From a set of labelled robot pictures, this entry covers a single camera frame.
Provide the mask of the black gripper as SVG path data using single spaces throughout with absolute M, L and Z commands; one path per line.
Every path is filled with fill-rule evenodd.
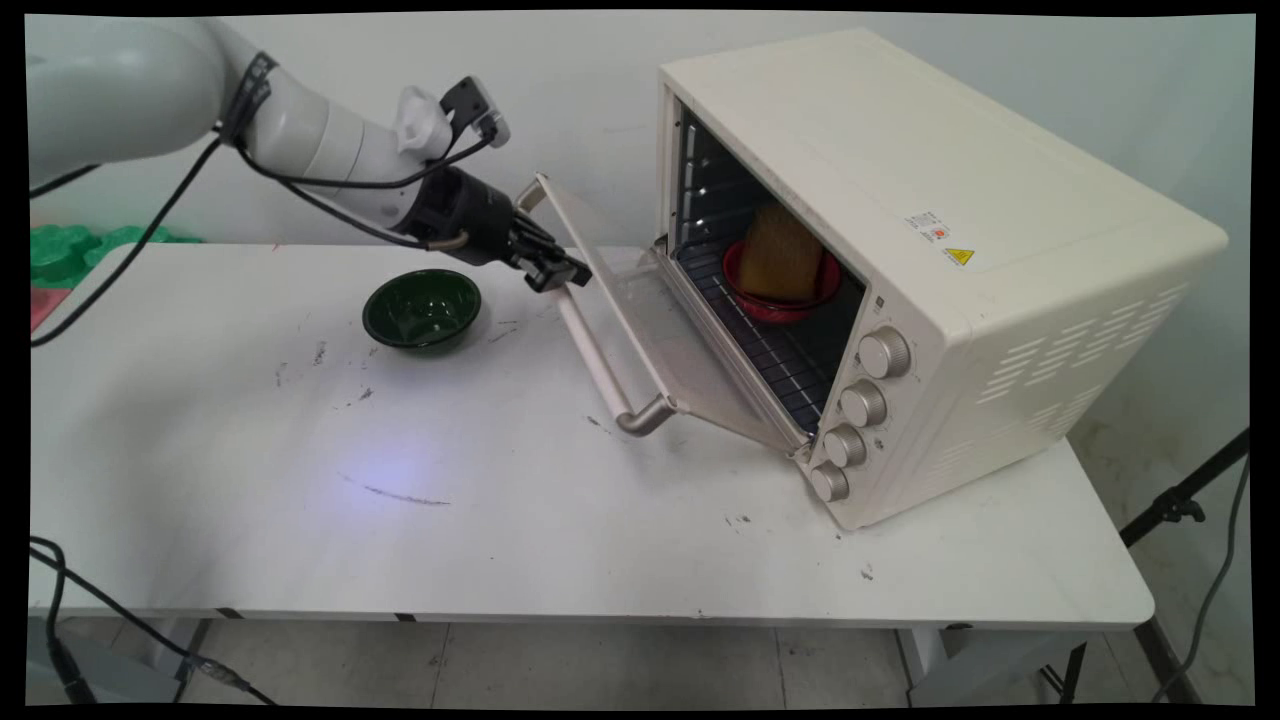
M 518 269 L 536 293 L 585 287 L 593 278 L 589 265 L 516 211 L 508 195 L 454 167 L 422 179 L 408 210 L 408 237 L 426 249 L 444 245 L 445 254 L 474 266 L 502 263 Z

